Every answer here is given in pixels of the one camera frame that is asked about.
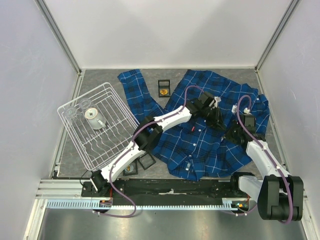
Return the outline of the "blue plaid shirt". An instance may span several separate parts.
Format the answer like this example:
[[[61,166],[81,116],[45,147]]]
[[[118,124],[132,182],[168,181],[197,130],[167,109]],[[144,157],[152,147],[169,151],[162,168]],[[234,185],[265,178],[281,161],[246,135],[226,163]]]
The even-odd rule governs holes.
[[[140,70],[130,70],[118,76],[135,118],[141,122],[147,116],[158,117],[197,99],[202,91],[220,97],[223,122],[230,128],[236,119],[232,108],[250,107],[255,116],[257,132],[265,134],[270,110],[267,98],[248,84],[239,84],[210,70],[187,70],[174,89],[165,107],[150,95]],[[171,175],[198,181],[202,177],[227,177],[251,162],[245,150],[224,139],[222,131],[206,124],[204,118],[191,119],[165,131],[152,154],[163,161]]]

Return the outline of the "orange round brooch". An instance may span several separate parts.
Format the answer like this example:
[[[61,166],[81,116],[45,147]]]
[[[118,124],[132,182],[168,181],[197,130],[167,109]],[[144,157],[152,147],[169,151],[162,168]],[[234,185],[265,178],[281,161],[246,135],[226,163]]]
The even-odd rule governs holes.
[[[166,96],[169,92],[168,92],[167,89],[162,88],[162,89],[159,90],[159,93],[160,93],[160,95],[162,95],[162,96]]]

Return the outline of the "light blue round brooch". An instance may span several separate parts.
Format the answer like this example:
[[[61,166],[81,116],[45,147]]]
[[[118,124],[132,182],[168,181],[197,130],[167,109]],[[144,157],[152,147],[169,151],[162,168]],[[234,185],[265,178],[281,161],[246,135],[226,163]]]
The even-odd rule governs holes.
[[[132,166],[128,166],[128,167],[125,169],[125,171],[126,171],[127,173],[131,173],[133,170],[134,170],[134,168],[133,168]]]

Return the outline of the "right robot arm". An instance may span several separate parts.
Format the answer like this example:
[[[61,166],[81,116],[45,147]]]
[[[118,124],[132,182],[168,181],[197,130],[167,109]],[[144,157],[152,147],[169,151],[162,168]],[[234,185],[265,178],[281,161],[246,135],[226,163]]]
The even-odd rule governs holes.
[[[303,217],[304,183],[289,173],[271,153],[265,136],[257,133],[252,114],[241,114],[233,122],[226,139],[242,147],[256,165],[261,180],[249,172],[231,175],[229,191],[235,197],[244,193],[256,202],[263,220],[283,223],[300,221]]]

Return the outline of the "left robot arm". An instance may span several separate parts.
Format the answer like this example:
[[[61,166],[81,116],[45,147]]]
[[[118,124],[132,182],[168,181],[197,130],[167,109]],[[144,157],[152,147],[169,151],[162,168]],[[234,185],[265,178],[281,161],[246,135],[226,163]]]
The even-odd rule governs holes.
[[[110,183],[135,159],[150,153],[159,143],[162,134],[191,118],[203,118],[207,125],[216,130],[224,130],[223,117],[218,107],[221,98],[204,91],[194,100],[185,100],[177,109],[157,117],[147,116],[139,124],[129,144],[111,160],[109,164],[91,174],[92,191],[99,197],[110,191]]]

